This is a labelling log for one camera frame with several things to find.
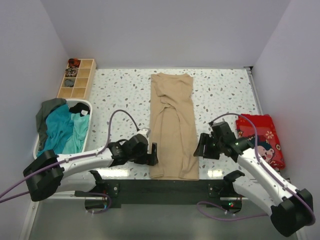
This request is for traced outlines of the beige t shirt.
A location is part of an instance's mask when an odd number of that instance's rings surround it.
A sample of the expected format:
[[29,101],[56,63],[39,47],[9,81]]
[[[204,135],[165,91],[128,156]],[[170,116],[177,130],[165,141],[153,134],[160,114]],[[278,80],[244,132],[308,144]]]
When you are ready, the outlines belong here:
[[149,140],[157,144],[158,158],[158,163],[149,168],[152,179],[199,179],[192,93],[193,77],[186,73],[151,75]]

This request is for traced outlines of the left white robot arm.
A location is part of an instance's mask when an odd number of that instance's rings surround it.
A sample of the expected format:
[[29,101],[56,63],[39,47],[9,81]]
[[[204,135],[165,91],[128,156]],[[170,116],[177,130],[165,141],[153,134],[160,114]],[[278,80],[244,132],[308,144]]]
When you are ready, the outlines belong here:
[[70,176],[127,162],[157,165],[157,143],[149,143],[148,134],[139,132],[124,143],[110,142],[81,153],[55,154],[53,150],[47,150],[25,168],[23,176],[31,200],[39,202],[59,192],[62,181]]

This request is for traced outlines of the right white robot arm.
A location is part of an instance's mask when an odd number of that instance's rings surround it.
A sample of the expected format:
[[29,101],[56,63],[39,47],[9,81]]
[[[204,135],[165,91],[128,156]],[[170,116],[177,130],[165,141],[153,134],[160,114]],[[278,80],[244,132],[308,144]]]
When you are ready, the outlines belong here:
[[316,222],[313,196],[307,189],[299,190],[279,175],[246,137],[236,138],[225,121],[209,122],[211,132],[200,135],[194,156],[219,159],[221,154],[231,158],[253,176],[234,170],[223,177],[223,192],[230,197],[246,197],[270,217],[275,229],[289,237]]

